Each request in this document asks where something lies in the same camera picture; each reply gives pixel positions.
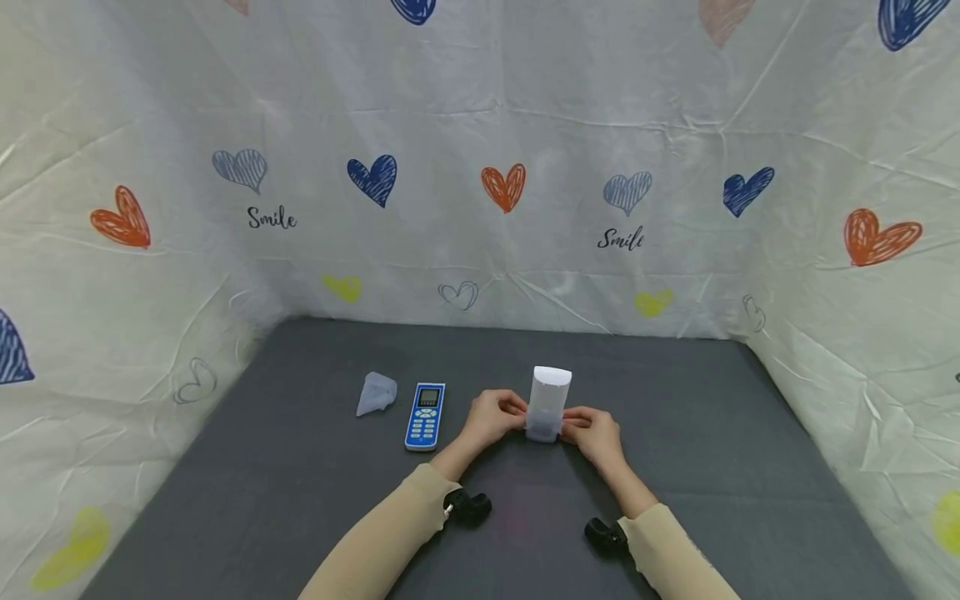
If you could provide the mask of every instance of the gray table surface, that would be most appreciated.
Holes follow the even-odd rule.
[[[418,381],[447,384],[445,444],[481,390],[526,396],[535,365],[573,371],[567,406],[613,413],[635,469],[744,600],[912,597],[737,343],[301,319],[267,339],[83,598],[297,598],[428,460],[403,448]],[[358,419],[370,371],[396,380],[397,400]],[[587,545],[591,517],[620,513],[575,449],[512,436],[463,483],[491,497],[490,519],[448,525],[391,598],[658,597]]]

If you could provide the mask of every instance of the blue remote control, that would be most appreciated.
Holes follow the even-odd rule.
[[[440,414],[444,408],[445,383],[418,383],[414,406],[407,423],[404,445],[408,450],[429,452],[437,447]]]

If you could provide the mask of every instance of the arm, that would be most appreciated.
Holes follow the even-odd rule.
[[[470,405],[463,431],[429,465],[420,465],[350,529],[300,593],[300,600],[382,600],[417,551],[444,528],[444,498],[473,459],[511,429],[526,402],[506,390]]]
[[[610,413],[588,407],[564,412],[562,439],[580,447],[616,497],[636,570],[663,600],[738,600],[666,506],[636,476]]]

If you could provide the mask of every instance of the crumpled plastic bag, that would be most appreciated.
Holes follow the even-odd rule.
[[[396,400],[396,382],[378,372],[369,372],[360,391],[360,403],[357,404],[357,417],[363,417],[373,411],[382,411]]]

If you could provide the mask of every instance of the wrinkled fabric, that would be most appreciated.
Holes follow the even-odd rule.
[[[304,313],[743,340],[918,595],[960,595],[958,24],[10,0],[0,598],[76,598]]]

